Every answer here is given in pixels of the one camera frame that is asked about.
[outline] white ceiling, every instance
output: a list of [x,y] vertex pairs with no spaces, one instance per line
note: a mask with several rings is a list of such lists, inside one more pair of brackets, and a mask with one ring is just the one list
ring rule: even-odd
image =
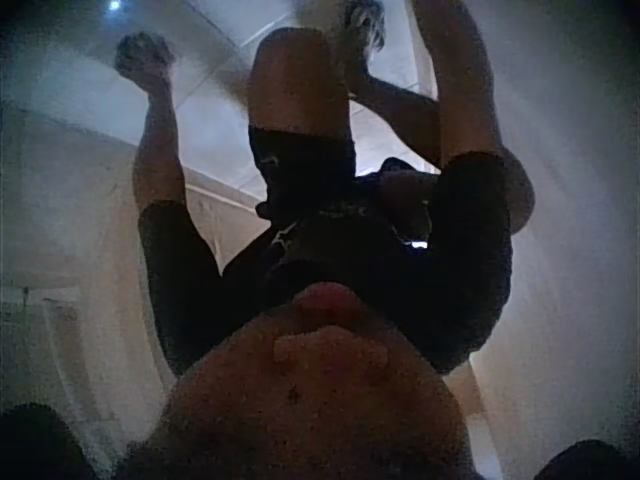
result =
[[[121,0],[115,11],[109,3],[57,2],[17,24],[12,41],[3,46],[2,100],[136,144],[146,99],[111,68],[114,49],[128,33],[162,34],[178,59],[174,84],[183,163],[263,197],[244,107],[244,84],[257,46],[282,26],[335,30],[345,1]],[[385,3],[388,41],[372,72],[415,88],[404,2]],[[360,172],[391,155],[421,166],[373,113],[354,105],[352,118]]]

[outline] foot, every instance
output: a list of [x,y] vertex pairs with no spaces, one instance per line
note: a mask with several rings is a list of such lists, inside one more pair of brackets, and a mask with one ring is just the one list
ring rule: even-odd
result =
[[378,0],[352,0],[347,5],[342,38],[342,70],[351,94],[369,77],[369,61],[384,46],[384,6]]

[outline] white wall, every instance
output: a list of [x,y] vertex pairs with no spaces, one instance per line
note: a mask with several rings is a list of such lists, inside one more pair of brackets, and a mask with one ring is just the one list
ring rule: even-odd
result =
[[612,2],[468,4],[537,193],[511,299],[472,360],[505,478],[584,438],[637,452],[637,44]]
[[[135,147],[7,104],[2,120],[0,411],[52,406],[104,473],[148,434],[174,381],[150,317]],[[255,199],[186,177],[194,221],[222,266],[265,223]]]

